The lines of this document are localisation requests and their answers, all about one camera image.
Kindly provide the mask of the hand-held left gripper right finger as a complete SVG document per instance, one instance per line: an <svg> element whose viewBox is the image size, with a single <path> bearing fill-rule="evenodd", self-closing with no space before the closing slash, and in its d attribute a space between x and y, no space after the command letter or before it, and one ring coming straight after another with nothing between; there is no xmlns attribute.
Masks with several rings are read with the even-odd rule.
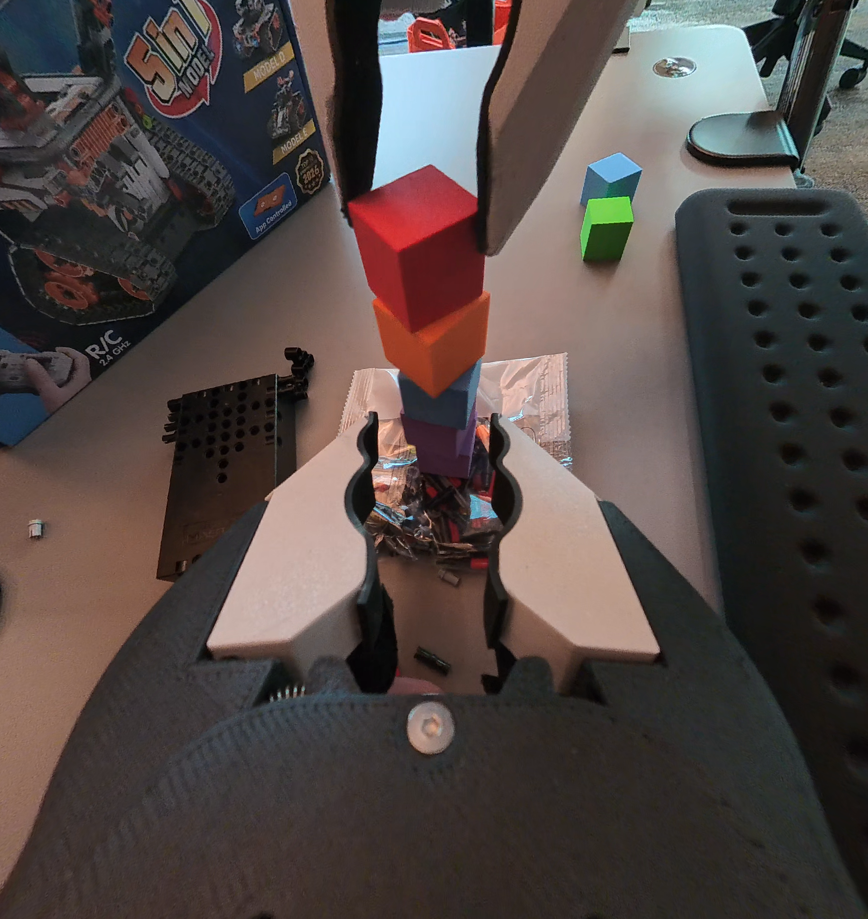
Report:
<svg viewBox="0 0 868 919"><path fill-rule="evenodd" d="M660 647L594 493L513 422L494 414L486 644L499 672L539 657L568 693L585 661L652 662Z"/></svg>

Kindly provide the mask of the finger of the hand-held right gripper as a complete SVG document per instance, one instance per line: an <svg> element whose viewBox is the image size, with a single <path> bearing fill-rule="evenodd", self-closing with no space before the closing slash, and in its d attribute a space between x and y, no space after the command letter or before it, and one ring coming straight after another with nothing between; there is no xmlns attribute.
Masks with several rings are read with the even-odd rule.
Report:
<svg viewBox="0 0 868 919"><path fill-rule="evenodd" d="M631 1L514 1L476 143L479 250L501 251L564 150Z"/></svg>
<svg viewBox="0 0 868 919"><path fill-rule="evenodd" d="M341 211L372 188L382 115L378 51L380 1L329 1L326 21L335 68L330 138Z"/></svg>

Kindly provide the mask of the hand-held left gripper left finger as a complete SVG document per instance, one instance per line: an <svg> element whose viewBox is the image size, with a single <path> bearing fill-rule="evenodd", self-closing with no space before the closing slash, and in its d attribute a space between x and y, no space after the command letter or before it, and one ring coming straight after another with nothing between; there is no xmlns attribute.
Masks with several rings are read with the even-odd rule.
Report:
<svg viewBox="0 0 868 919"><path fill-rule="evenodd" d="M378 429L366 414L269 495L208 638L212 657L273 658L296 678L335 657L363 691L390 689L393 604L364 525Z"/></svg>

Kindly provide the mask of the green foam cube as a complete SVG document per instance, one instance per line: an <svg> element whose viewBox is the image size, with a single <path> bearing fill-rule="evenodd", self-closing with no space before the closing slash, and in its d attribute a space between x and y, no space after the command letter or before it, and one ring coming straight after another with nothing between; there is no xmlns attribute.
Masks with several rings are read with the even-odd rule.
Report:
<svg viewBox="0 0 868 919"><path fill-rule="evenodd" d="M589 199L580 231L582 260L620 260L633 225L634 212L629 197Z"/></svg>

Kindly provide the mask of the red foam cube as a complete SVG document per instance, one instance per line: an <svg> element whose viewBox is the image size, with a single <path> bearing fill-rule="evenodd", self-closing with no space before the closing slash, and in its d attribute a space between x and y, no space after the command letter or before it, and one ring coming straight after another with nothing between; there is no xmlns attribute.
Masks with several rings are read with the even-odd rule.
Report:
<svg viewBox="0 0 868 919"><path fill-rule="evenodd" d="M368 285L408 331L483 293L476 213L474 195L430 165L350 201Z"/></svg>

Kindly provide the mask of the purple foam cube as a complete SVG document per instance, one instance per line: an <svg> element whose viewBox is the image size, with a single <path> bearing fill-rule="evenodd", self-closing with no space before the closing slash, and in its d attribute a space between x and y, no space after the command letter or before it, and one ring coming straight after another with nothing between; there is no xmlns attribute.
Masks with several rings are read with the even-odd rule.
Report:
<svg viewBox="0 0 868 919"><path fill-rule="evenodd" d="M417 466L426 475L436 475L457 479L470 476L472 456L467 454L438 453L430 448L416 447Z"/></svg>
<svg viewBox="0 0 868 919"><path fill-rule="evenodd" d="M452 458L471 456L473 453L476 426L475 410L470 413L464 428L430 423L412 418L405 412L400 413L400 419L406 443L416 448L421 448L424 452Z"/></svg>

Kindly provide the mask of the orange foam cube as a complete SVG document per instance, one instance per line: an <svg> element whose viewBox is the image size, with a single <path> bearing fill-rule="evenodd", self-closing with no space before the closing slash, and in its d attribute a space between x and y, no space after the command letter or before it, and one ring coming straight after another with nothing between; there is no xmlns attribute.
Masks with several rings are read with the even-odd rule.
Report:
<svg viewBox="0 0 868 919"><path fill-rule="evenodd" d="M439 396L486 351L490 293L410 332L380 299L373 301L386 358L426 394Z"/></svg>

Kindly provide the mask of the orange plastic container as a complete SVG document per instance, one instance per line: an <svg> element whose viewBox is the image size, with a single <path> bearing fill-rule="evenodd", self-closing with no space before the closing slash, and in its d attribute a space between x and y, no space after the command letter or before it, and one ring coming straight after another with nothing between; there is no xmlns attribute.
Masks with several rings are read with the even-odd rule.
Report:
<svg viewBox="0 0 868 919"><path fill-rule="evenodd" d="M417 17L406 30L408 51L433 52L456 48L451 32L440 19Z"/></svg>

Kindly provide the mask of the black perforated building plate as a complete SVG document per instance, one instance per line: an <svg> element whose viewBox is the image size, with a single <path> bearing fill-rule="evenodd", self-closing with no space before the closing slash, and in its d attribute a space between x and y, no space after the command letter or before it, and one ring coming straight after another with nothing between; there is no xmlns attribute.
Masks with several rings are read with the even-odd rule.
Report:
<svg viewBox="0 0 868 919"><path fill-rule="evenodd" d="M174 446L156 577L175 581L256 502L296 471L295 406L276 374L168 403Z"/></svg>

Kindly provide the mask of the clear bag of building parts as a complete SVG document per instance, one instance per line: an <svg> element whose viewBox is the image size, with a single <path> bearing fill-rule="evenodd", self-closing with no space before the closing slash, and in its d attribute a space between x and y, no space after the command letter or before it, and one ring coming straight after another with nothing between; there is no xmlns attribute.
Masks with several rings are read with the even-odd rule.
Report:
<svg viewBox="0 0 868 919"><path fill-rule="evenodd" d="M355 371L338 431L377 413L375 507L365 527L378 552L411 560L431 557L446 568L486 567L487 552L502 530L492 506L490 417L498 412L571 469L567 395L565 353L486 363L474 409L471 476L446 478L417 466L416 449L406 441L400 419L396 370Z"/></svg>

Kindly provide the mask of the black connector cluster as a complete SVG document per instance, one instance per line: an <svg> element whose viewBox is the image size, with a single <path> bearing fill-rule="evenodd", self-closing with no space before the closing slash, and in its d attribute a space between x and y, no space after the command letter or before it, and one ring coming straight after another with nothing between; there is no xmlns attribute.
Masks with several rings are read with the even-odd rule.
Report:
<svg viewBox="0 0 868 919"><path fill-rule="evenodd" d="M300 347L286 347L283 356L290 362L290 374L279 378L279 397L300 401L307 398L309 372L313 368L314 356Z"/></svg>

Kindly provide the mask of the black monitor stand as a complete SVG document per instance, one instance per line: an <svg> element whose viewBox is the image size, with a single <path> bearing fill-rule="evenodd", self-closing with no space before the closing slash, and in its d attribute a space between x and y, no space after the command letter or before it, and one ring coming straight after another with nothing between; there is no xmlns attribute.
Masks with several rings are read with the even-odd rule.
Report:
<svg viewBox="0 0 868 919"><path fill-rule="evenodd" d="M823 113L828 86L856 1L777 2L782 18L745 29L756 63L770 75L779 57L788 67L776 109L728 113L698 121L690 153L719 167L790 167L801 172Z"/></svg>

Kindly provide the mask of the blue toy robot box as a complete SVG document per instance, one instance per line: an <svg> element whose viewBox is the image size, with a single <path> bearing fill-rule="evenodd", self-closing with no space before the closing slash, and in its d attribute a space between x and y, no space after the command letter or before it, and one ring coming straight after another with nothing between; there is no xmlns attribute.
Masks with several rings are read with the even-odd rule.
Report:
<svg viewBox="0 0 868 919"><path fill-rule="evenodd" d="M290 2L0 1L0 448L328 181Z"/></svg>

